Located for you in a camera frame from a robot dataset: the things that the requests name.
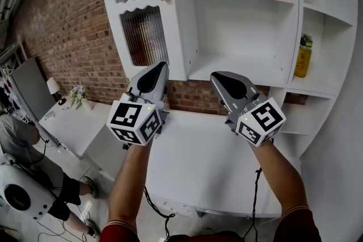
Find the red brick wall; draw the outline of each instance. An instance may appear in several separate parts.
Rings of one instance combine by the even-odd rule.
[[[82,83],[90,100],[110,104],[128,85],[112,37],[104,0],[23,0],[14,18],[30,57],[63,94]],[[172,109],[225,114],[209,82],[170,81]]]

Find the forearm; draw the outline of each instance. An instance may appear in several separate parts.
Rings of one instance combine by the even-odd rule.
[[[272,191],[282,207],[282,213],[297,205],[307,205],[301,176],[270,142],[260,147],[251,145]]]
[[[120,220],[136,228],[151,144],[130,146],[109,196],[109,221]]]

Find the sneaker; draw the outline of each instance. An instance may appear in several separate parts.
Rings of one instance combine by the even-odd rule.
[[[92,180],[88,176],[84,176],[83,177],[83,182],[91,188],[92,198],[97,199],[98,198],[98,186],[94,182],[94,180]]]
[[[90,235],[90,236],[93,237],[97,242],[99,242],[99,240],[101,238],[101,232],[98,229],[98,226],[96,225],[96,223],[91,219],[87,219],[86,226],[93,229],[94,234]]]

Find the white cabinet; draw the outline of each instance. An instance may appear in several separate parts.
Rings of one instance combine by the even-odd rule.
[[[276,141],[300,156],[343,85],[357,28],[358,0],[105,0],[128,77],[166,61],[170,79],[209,80],[228,70],[270,86],[288,121]],[[302,33],[313,37],[305,78],[294,76]],[[287,94],[308,96],[304,105]]]

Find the yellow bottle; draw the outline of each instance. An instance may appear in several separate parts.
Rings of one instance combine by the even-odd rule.
[[[300,40],[299,55],[297,57],[294,75],[304,78],[309,68],[311,58],[311,48],[313,47],[313,38],[308,35],[302,35]]]

